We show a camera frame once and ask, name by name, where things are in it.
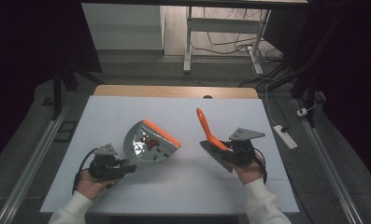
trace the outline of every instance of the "white power strip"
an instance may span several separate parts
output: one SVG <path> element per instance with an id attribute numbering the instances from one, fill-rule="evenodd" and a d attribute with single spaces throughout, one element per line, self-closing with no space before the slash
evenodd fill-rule
<path id="1" fill-rule="evenodd" d="M 298 145 L 296 145 L 296 143 L 293 141 L 293 139 L 290 137 L 288 133 L 281 132 L 281 129 L 282 129 L 281 125 L 277 125 L 273 127 L 273 129 L 276 131 L 276 134 L 278 135 L 278 137 L 281 138 L 281 140 L 284 142 L 284 144 L 287 146 L 288 149 L 294 149 L 298 147 Z"/>

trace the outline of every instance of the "white wall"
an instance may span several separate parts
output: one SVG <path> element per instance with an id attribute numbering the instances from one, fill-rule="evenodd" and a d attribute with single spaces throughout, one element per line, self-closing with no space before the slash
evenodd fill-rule
<path id="1" fill-rule="evenodd" d="M 96 49 L 164 48 L 163 7 L 89 3 L 82 7 Z"/>

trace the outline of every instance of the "orange handle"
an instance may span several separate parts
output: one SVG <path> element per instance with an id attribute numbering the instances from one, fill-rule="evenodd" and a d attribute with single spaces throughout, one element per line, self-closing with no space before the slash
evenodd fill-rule
<path id="1" fill-rule="evenodd" d="M 226 147 L 217 137 L 212 135 L 210 129 L 208 128 L 208 123 L 207 123 L 205 115 L 203 114 L 202 109 L 197 108 L 196 114 L 197 114 L 197 117 L 199 118 L 200 124 L 203 127 L 203 130 L 205 131 L 208 142 L 216 147 L 219 147 L 222 150 L 229 150 L 228 147 Z"/>

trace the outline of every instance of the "hand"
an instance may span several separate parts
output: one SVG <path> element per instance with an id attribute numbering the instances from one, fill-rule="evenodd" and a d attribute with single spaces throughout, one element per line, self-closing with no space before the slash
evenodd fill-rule
<path id="1" fill-rule="evenodd" d="M 107 185 L 113 185 L 116 182 L 118 182 L 118 180 L 98 181 L 92 178 L 88 170 L 83 170 L 80 173 L 77 192 L 93 201 Z"/>
<path id="2" fill-rule="evenodd" d="M 255 156 L 258 160 L 260 160 L 262 164 L 264 164 L 264 160 L 258 154 L 255 154 Z M 229 162 L 228 164 L 232 166 L 232 168 L 234 168 L 238 178 L 244 185 L 263 177 L 261 167 L 257 164 L 256 161 L 252 161 L 247 167 L 236 166 Z"/>

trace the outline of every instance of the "wooden floor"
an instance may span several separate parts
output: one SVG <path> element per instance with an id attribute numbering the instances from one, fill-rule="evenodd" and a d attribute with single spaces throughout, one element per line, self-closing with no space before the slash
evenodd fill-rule
<path id="1" fill-rule="evenodd" d="M 165 14 L 165 31 L 164 31 L 164 55 L 166 56 L 183 56 L 186 44 L 186 7 L 164 7 Z M 193 17 L 196 18 L 216 18 L 216 19 L 237 19 L 237 20 L 254 20 L 258 21 L 261 16 L 259 9 L 244 9 L 244 8 L 214 8 L 193 7 Z M 235 52 L 231 54 L 219 54 L 210 52 L 209 49 L 217 52 L 232 52 L 236 50 L 236 46 L 253 43 L 255 35 L 247 34 L 228 34 L 228 33 L 207 33 L 207 32 L 192 32 L 191 42 L 192 55 L 198 56 L 249 56 L 247 52 Z M 220 43 L 228 43 L 226 45 L 216 45 Z M 266 52 L 273 49 L 270 44 L 263 41 L 259 49 L 261 52 Z M 270 51 L 270 56 L 278 56 L 278 50 Z"/>

